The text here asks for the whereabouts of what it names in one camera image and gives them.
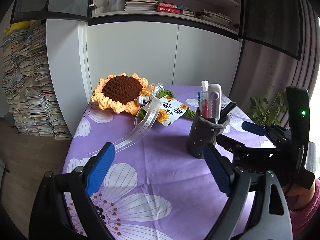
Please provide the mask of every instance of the pink sleeve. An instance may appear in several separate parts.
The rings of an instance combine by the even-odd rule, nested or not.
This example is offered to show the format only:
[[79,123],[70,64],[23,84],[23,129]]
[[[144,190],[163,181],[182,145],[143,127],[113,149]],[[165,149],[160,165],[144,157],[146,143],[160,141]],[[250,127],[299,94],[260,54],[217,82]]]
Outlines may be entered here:
[[320,205],[320,181],[318,179],[315,181],[316,190],[310,204],[302,211],[290,212],[293,239],[295,239],[305,229]]

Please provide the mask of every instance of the green crocheted stem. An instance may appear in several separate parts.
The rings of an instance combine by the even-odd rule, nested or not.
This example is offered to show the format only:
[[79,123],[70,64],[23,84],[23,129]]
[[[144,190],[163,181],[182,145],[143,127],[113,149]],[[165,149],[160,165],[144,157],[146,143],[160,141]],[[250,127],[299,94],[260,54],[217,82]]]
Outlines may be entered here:
[[[170,95],[171,97],[174,98],[174,95],[172,93],[172,91],[170,90],[163,90],[161,92],[158,93],[158,98],[163,98],[166,95]],[[146,111],[141,109],[141,111],[139,111],[138,115],[141,119],[143,119],[146,116]],[[183,117],[189,118],[189,119],[195,119],[196,117],[196,111],[192,111],[190,109],[188,109],[184,114]]]
[[196,118],[196,111],[192,111],[188,109],[184,114],[183,117],[189,118],[189,119],[195,119]]

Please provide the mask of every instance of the brown sunflower center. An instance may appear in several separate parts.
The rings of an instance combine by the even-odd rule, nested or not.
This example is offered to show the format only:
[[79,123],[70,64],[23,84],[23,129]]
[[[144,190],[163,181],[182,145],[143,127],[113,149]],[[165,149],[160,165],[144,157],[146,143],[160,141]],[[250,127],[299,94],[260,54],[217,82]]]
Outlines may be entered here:
[[137,99],[141,90],[142,85],[139,80],[129,76],[116,76],[104,85],[102,93],[105,97],[125,105]]

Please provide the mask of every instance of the stack of papers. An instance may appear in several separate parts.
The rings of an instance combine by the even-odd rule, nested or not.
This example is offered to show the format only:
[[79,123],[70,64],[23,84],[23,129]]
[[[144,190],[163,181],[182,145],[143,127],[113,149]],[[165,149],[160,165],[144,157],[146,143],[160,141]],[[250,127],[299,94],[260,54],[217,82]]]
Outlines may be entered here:
[[230,23],[232,22],[231,18],[223,15],[222,13],[213,13],[207,10],[195,12],[198,19],[203,19],[208,22],[216,23],[224,27],[230,28]]
[[57,98],[54,93],[46,47],[46,26],[41,25],[34,29],[31,37],[30,49],[34,55],[36,77],[35,82],[38,83],[41,91],[41,111],[45,116],[35,117],[39,127],[40,136],[54,135],[58,140],[70,140],[72,136],[68,130],[66,122],[60,111]]
[[158,0],[125,0],[125,11],[155,11]]
[[25,103],[25,98],[20,98],[19,91],[24,87],[23,74],[19,68],[19,59],[17,53],[19,48],[24,44],[28,29],[14,30],[3,38],[3,90],[7,97],[9,112],[12,113],[18,131],[28,134],[21,110]]
[[4,38],[3,89],[18,131],[24,134],[72,138],[61,114],[50,77],[46,25],[15,30]]

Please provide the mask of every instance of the pen holder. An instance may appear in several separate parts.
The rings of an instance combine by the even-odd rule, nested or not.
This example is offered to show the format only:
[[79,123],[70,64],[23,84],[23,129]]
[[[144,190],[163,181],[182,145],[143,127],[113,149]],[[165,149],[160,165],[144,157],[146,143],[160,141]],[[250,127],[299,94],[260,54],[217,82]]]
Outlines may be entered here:
[[217,135],[223,133],[228,126],[230,117],[227,115],[215,124],[209,119],[204,119],[200,115],[199,108],[196,111],[196,117],[193,120],[189,137],[186,143],[188,152],[195,158],[203,159],[203,147],[207,143],[216,144]]

